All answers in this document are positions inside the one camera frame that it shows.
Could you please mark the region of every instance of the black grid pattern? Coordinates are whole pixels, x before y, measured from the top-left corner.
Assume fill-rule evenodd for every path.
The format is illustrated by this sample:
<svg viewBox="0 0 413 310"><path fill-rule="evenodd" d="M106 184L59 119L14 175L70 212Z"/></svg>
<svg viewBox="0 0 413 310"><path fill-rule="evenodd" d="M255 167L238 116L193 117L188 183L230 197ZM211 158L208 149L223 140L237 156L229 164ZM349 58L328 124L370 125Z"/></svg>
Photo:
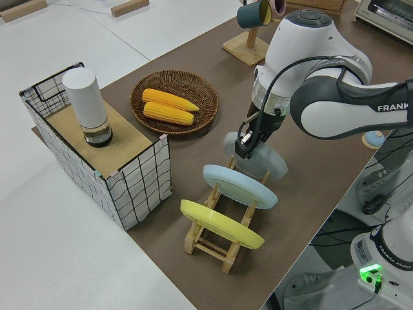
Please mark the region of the black grid pattern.
<svg viewBox="0 0 413 310"><path fill-rule="evenodd" d="M142 221L172 194L169 141L160 138L107 180L56 131L47 116L70 104L63 74L75 64L20 92L45 143L63 170L124 230Z"/></svg>

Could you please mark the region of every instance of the white table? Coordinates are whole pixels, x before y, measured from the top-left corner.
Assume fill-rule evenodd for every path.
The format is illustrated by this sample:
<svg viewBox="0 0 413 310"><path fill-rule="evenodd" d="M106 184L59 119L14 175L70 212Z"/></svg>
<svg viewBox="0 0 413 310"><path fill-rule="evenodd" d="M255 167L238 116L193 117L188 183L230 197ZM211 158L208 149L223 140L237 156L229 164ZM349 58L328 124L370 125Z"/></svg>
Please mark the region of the white table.
<svg viewBox="0 0 413 310"><path fill-rule="evenodd" d="M193 309L150 258L64 173L31 131L18 92L82 61L105 87L234 17L235 0L49 0L0 20L0 300L5 309Z"/></svg>

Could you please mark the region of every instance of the brown table mat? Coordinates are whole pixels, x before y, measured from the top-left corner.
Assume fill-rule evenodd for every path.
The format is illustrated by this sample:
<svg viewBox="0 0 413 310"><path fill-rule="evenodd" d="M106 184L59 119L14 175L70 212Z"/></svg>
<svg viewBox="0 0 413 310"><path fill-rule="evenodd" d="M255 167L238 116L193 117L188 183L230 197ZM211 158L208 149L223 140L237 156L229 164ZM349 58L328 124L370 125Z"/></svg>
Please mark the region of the brown table mat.
<svg viewBox="0 0 413 310"><path fill-rule="evenodd" d="M347 1L342 15L333 18L341 34L371 59L373 83L409 78L412 47L373 26L352 21L356 5ZM276 27L275 23L261 27L258 37L270 42ZM232 19L102 90L104 99L150 139L159 135L142 126L129 107L130 93L141 79L161 70L186 70L217 90L220 106L210 131L170 141L173 194L128 231L198 309L259 309L373 155L362 144L361 135L317 140L302 133L288 116L268 141L289 169L283 179L267 184L279 203L270 210L257 210L250 224L266 240L263 246L241 248L230 274L222 273L221 262L212 256L197 250L192 256L184 253L190 221L179 212L180 200L203 203L207 198L210 187L203 180L203 166L227 164L223 138L238 130L250 105L254 68L222 49L224 42L242 31ZM216 210L238 219L245 209L224 197Z"/></svg>

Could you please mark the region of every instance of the plate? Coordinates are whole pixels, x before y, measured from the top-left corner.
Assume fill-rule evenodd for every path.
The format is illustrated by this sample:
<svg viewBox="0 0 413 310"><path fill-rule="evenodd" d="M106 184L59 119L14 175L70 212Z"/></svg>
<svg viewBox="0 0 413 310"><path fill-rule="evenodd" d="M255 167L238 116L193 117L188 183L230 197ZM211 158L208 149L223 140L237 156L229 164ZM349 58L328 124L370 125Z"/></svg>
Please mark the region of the plate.
<svg viewBox="0 0 413 310"><path fill-rule="evenodd" d="M181 212L191 221L243 247L258 249L264 243L264 239L248 227L196 202L181 200Z"/></svg>
<svg viewBox="0 0 413 310"><path fill-rule="evenodd" d="M237 132L229 132L224 137L223 143L225 155L227 157L234 155L234 164L237 168L258 179L262 179L267 171L270 171L270 180L279 180L288 172L284 159L262 142L254 149L250 159L239 157L235 153L237 136Z"/></svg>
<svg viewBox="0 0 413 310"><path fill-rule="evenodd" d="M268 187L238 171L205 165L203 177L211 187L218 184L217 190L221 194L244 205L250 206L257 201L257 209L271 209L278 202Z"/></svg>
<svg viewBox="0 0 413 310"><path fill-rule="evenodd" d="M153 88L185 98L199 107L194 114L191 126L176 125L165 121L147 118L143 115L145 103L142 93L146 88ZM163 134L180 136L207 129L215 118L219 100L215 89L205 79L196 74L180 70L164 70L142 79L133 89L130 106L134 116L144 126Z"/></svg>

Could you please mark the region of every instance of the light blue plate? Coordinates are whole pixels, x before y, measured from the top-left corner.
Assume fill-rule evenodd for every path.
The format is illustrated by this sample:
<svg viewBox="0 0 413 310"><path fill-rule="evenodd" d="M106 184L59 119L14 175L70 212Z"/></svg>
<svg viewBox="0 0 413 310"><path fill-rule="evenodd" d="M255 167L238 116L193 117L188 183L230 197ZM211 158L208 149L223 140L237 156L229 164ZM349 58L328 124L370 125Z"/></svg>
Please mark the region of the light blue plate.
<svg viewBox="0 0 413 310"><path fill-rule="evenodd" d="M270 180L281 179L288 171L284 159L269 145L260 142L252 152L250 159L243 159L235 153L235 140L237 132L229 132L224 137L225 155L234 155L234 164L237 168L255 178L262 179L267 171L270 171Z"/></svg>
<svg viewBox="0 0 413 310"><path fill-rule="evenodd" d="M278 202L277 196L268 187L238 171L218 165L205 165L203 177L209 186L218 184L221 194L244 205L258 201L258 209L270 209Z"/></svg>

